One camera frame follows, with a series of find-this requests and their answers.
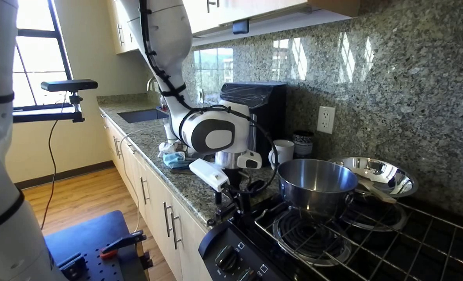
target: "stove knob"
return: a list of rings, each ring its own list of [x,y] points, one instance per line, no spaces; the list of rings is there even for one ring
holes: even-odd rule
[[[262,280],[259,275],[256,275],[254,270],[246,269],[245,274],[239,278],[239,281],[259,281]]]
[[[225,247],[215,258],[215,267],[223,274],[232,274],[239,266],[240,256],[231,249]]]

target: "granite countertop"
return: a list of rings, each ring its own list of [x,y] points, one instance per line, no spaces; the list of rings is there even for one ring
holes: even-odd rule
[[[167,121],[126,124],[118,116],[118,113],[156,108],[156,102],[148,100],[145,94],[98,97],[96,100],[103,116],[129,138],[132,146],[135,146],[145,158],[145,163],[159,175],[171,194],[187,206],[203,227],[212,225],[211,222],[215,222],[217,211],[214,191],[189,171],[171,174],[170,169],[164,166],[162,160],[157,158],[157,146],[165,141],[162,125]],[[265,167],[246,171],[246,174],[251,180],[265,181],[272,171]],[[272,185],[251,202],[261,202],[275,196],[276,189],[278,183],[272,181]]]

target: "white cabinet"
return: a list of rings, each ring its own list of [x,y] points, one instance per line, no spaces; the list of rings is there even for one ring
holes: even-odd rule
[[[192,33],[218,27],[217,2],[218,0],[182,0]]]
[[[192,33],[209,32],[242,19],[264,21],[298,10],[326,10],[340,16],[356,16],[359,0],[182,0]]]
[[[171,196],[137,150],[132,156],[137,169],[129,167],[131,161],[126,161],[126,167],[137,172],[137,180],[131,180],[139,199],[137,208],[171,275],[187,281],[211,280],[198,255],[206,230],[190,216],[184,203]]]
[[[179,264],[181,264],[181,280],[211,280],[200,255],[198,245],[206,233],[198,222],[187,213],[187,210],[178,200],[171,200],[171,211],[173,211],[173,241],[175,247],[179,253]]]
[[[139,208],[139,205],[142,203],[142,185],[143,183],[142,183],[139,164],[135,160],[137,150],[129,142],[129,139],[124,139],[121,142],[120,149],[121,149],[120,152],[123,156],[123,174],[124,174],[123,183],[124,183],[124,188],[126,188],[128,194],[131,196],[132,202]]]
[[[107,117],[103,114],[101,117],[104,121],[110,160],[173,277],[182,281],[211,280],[198,255],[198,245],[206,228],[190,214],[185,203],[171,194],[131,139]]]
[[[120,0],[107,0],[110,32],[115,53],[137,50],[135,41],[128,28],[128,18]]]
[[[145,216],[149,216],[149,233],[153,235],[157,249],[160,250],[171,275],[181,280],[181,266],[178,250],[173,247],[173,210],[171,196],[167,188],[159,181],[159,178],[148,169],[145,169],[143,177],[148,181],[151,205],[143,210]]]
[[[106,139],[107,139],[107,147],[109,147],[109,153],[110,153],[110,161],[115,166],[118,175],[121,177],[121,180],[124,181],[124,169],[123,169],[123,158],[121,158],[121,142],[124,139],[124,135],[115,128],[115,125],[107,121],[104,116],[101,116],[104,121],[104,133],[106,133]]]

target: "upper cabinet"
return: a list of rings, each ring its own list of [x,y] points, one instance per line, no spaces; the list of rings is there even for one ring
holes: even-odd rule
[[[354,18],[359,0],[182,0],[193,46],[237,39]],[[246,35],[231,35],[248,19]]]
[[[137,50],[135,41],[128,28],[126,13],[120,0],[107,0],[107,10],[115,53]]]
[[[220,0],[182,0],[192,33],[218,27]]]

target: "wooden floor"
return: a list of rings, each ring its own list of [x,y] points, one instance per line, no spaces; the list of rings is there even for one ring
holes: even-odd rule
[[[49,185],[26,188],[23,194],[40,224],[49,196]],[[146,235],[142,249],[143,252],[149,252],[154,264],[146,270],[146,280],[173,280],[171,272],[114,167],[56,181],[53,202],[49,203],[42,233],[54,233],[115,210],[123,214],[129,231],[139,228]]]

